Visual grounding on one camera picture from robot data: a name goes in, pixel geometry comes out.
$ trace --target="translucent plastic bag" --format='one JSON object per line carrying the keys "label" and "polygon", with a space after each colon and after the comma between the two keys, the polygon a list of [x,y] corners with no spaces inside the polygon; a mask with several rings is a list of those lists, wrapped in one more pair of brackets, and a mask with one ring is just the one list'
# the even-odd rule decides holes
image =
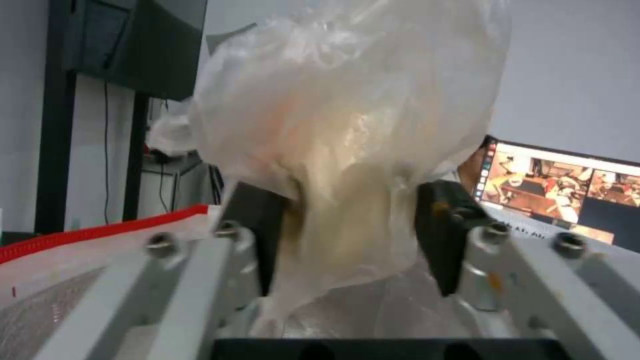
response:
{"label": "translucent plastic bag", "polygon": [[341,0],[218,48],[201,157],[294,200],[263,320],[415,261],[415,188],[481,142],[508,40],[506,0]]}

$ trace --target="red trim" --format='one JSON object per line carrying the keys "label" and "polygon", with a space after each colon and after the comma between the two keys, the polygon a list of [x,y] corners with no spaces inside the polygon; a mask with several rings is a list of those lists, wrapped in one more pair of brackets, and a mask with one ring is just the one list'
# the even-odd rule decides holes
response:
{"label": "red trim", "polygon": [[103,238],[120,233],[128,233],[130,231],[148,229],[149,227],[184,220],[186,218],[192,217],[193,215],[206,214],[208,211],[208,206],[197,205],[193,206],[192,208],[176,211],[174,213],[165,215],[159,215],[157,217],[132,220],[113,225],[92,227],[89,229],[70,231],[67,233],[39,236],[37,238],[15,243],[6,247],[0,247],[0,265],[11,260],[21,258],[22,256],[31,255],[43,250],[49,250],[54,247],[77,243],[80,241],[92,240],[96,238]]}

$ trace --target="metal bolt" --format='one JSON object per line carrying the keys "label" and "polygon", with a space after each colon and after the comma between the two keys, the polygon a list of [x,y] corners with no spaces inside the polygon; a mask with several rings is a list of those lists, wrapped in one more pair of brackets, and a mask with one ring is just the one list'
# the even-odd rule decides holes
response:
{"label": "metal bolt", "polygon": [[235,221],[226,220],[220,224],[218,230],[216,230],[216,236],[219,238],[230,238],[236,240],[238,236],[238,229],[240,225]]}
{"label": "metal bolt", "polygon": [[587,249],[582,237],[573,233],[558,233],[551,247],[565,259],[578,259]]}
{"label": "metal bolt", "polygon": [[483,238],[491,243],[498,243],[509,236],[509,227],[502,222],[492,222],[483,229]]}
{"label": "metal bolt", "polygon": [[466,219],[470,219],[473,218],[475,216],[476,212],[473,209],[470,208],[456,208],[453,211],[453,219],[455,221],[464,221]]}
{"label": "metal bolt", "polygon": [[168,258],[178,252],[178,246],[170,233],[155,234],[147,242],[147,251],[157,259]]}

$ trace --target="laptop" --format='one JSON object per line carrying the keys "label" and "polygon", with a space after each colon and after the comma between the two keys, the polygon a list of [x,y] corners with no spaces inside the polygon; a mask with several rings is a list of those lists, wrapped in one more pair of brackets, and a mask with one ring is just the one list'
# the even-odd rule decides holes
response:
{"label": "laptop", "polygon": [[640,252],[640,164],[494,140],[476,201]]}

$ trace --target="screw head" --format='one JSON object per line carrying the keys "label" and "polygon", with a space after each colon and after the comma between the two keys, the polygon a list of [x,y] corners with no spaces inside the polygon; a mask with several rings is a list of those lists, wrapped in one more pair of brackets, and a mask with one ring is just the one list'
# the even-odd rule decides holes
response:
{"label": "screw head", "polygon": [[551,247],[565,259],[578,259],[587,249],[584,239],[573,233],[558,233]]}
{"label": "screw head", "polygon": [[240,224],[237,222],[225,220],[220,224],[215,233],[219,238],[231,238],[231,240],[236,240],[239,228]]}
{"label": "screw head", "polygon": [[147,252],[157,259],[164,259],[178,252],[178,246],[172,234],[158,233],[148,240]]}
{"label": "screw head", "polygon": [[483,238],[492,243],[498,243],[509,236],[509,227],[502,222],[492,222],[483,229]]}

